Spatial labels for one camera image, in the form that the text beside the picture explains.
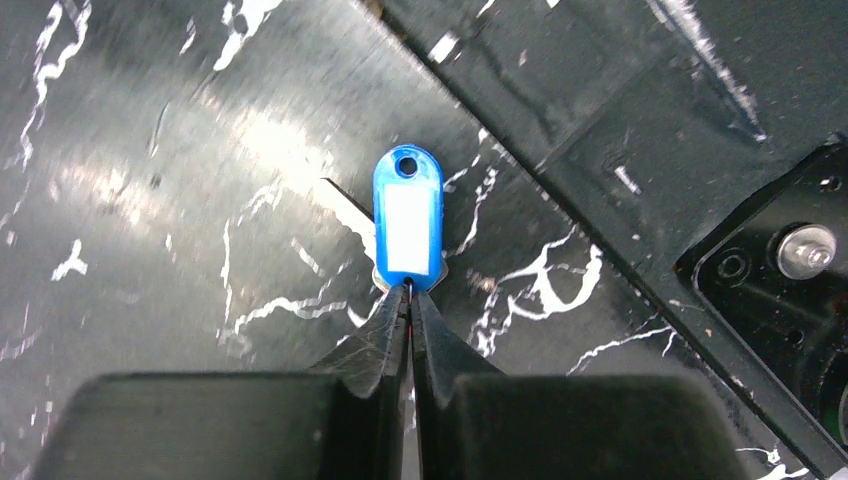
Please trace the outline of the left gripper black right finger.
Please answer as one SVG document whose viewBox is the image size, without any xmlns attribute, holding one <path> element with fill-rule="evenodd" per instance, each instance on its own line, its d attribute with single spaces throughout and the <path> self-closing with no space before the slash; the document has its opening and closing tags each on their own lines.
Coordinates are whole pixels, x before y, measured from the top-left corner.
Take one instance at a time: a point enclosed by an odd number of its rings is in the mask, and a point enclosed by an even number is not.
<svg viewBox="0 0 848 480">
<path fill-rule="evenodd" d="M 425 479 L 743 479 L 731 436 L 669 376 L 510 376 L 410 298 Z"/>
</svg>

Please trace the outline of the blue key tag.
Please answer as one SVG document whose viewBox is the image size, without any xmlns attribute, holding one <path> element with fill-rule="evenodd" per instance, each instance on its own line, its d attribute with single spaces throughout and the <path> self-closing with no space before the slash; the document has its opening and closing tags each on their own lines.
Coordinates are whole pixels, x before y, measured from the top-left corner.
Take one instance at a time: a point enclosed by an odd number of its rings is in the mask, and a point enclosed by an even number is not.
<svg viewBox="0 0 848 480">
<path fill-rule="evenodd" d="M 435 157 L 413 144 L 378 160 L 372 174 L 373 280 L 382 291 L 407 280 L 415 293 L 430 291 L 446 277 L 443 181 Z"/>
</svg>

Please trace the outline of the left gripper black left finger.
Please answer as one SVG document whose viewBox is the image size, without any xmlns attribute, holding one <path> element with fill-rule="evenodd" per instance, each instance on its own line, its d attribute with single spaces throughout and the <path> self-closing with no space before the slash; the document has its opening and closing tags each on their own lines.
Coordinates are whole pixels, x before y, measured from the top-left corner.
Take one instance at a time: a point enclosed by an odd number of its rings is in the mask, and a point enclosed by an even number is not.
<svg viewBox="0 0 848 480">
<path fill-rule="evenodd" d="M 36 479 L 398 479 L 411 289 L 290 372 L 126 373 L 85 383 Z"/>
</svg>

